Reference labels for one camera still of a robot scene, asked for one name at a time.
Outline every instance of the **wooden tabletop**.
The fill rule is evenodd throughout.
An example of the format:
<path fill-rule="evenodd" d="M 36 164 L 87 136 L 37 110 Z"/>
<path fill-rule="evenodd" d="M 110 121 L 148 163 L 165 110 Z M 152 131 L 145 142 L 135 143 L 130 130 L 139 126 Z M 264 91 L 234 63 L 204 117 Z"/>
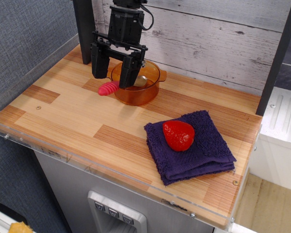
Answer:
<path fill-rule="evenodd" d="M 111 60 L 109 71 L 117 63 Z M 259 131 L 261 117 L 255 112 L 260 97 L 168 72 L 156 98 L 137 107 L 114 94 L 99 96 L 98 87 L 108 81 L 92 76 L 77 46 L 0 112 L 0 131 L 224 228 Z M 237 159 L 236 171 L 164 186 L 144 126 L 198 110 L 208 110 Z"/>

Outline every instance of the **light wood floor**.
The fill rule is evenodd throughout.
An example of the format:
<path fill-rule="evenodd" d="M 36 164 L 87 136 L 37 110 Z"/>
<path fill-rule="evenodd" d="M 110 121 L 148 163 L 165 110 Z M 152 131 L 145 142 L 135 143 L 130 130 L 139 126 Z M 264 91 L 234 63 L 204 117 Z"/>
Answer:
<path fill-rule="evenodd" d="M 291 190 L 249 174 L 235 222 L 258 233 L 291 233 Z"/>

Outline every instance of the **gray fabric wall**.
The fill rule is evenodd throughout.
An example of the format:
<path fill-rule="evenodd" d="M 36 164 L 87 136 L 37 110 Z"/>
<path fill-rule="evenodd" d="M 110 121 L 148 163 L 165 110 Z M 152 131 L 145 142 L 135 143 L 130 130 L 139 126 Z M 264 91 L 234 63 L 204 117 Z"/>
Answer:
<path fill-rule="evenodd" d="M 70 0 L 0 0 L 0 110 L 78 43 Z M 67 232 L 30 149 L 0 137 L 0 202 L 38 233 Z"/>

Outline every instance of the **wooden board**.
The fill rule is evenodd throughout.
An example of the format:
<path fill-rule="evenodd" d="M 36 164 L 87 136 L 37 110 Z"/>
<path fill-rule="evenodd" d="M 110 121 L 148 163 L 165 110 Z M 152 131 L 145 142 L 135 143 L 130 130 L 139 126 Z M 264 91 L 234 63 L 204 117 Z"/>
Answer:
<path fill-rule="evenodd" d="M 104 1 L 107 31 L 110 2 Z M 148 9 L 155 23 L 142 33 L 140 43 L 149 48 L 146 59 L 167 71 L 262 94 L 281 33 L 179 11 Z M 144 24 L 151 24 L 149 15 Z"/>
<path fill-rule="evenodd" d="M 112 60 L 109 70 L 117 62 Z M 239 191 L 233 181 L 242 181 L 259 130 L 259 97 L 168 73 L 156 98 L 136 107 L 119 102 L 114 94 L 99 96 L 98 87 L 107 81 L 93 78 L 78 46 L 0 112 L 0 131 L 224 228 Z M 144 126 L 198 110 L 209 111 L 237 159 L 236 171 L 165 187 L 148 151 Z"/>
<path fill-rule="evenodd" d="M 150 0 L 147 5 L 281 33 L 291 0 Z"/>
<path fill-rule="evenodd" d="M 258 233 L 291 232 L 291 190 L 250 174 L 235 222 Z"/>

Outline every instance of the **black cable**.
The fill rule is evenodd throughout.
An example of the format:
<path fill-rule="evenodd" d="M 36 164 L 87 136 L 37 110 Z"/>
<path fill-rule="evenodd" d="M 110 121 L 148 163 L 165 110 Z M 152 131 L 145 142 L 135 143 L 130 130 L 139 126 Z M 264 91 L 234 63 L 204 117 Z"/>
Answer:
<path fill-rule="evenodd" d="M 144 30 L 144 31 L 147 31 L 147 30 L 150 30 L 154 24 L 154 16 L 153 14 L 148 10 L 146 9 L 145 6 L 143 6 L 142 4 L 140 4 L 140 8 L 142 8 L 144 11 L 148 12 L 151 16 L 152 16 L 152 24 L 150 25 L 149 28 L 145 28 L 142 23 L 139 21 L 139 19 L 137 19 L 137 22 L 139 23 L 140 27 Z"/>

